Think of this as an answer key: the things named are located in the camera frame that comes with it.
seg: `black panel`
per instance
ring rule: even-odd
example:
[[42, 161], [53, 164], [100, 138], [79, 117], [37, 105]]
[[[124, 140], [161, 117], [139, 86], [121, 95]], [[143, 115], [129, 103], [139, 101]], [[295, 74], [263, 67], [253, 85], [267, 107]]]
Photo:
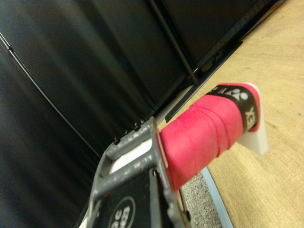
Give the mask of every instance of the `black panel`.
[[199, 67], [227, 44], [267, 0], [164, 0]]
[[102, 154], [185, 77], [144, 1], [2, 2], [0, 31], [42, 89]]
[[0, 227], [73, 227], [98, 162], [0, 44]]

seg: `wooden surface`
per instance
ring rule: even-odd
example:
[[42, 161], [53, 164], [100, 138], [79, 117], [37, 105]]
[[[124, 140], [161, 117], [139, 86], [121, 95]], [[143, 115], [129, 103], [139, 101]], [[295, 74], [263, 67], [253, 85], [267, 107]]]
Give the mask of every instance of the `wooden surface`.
[[236, 143], [209, 171], [235, 228], [304, 227], [304, 1], [288, 0], [243, 41], [176, 116], [218, 83], [255, 83], [269, 151]]

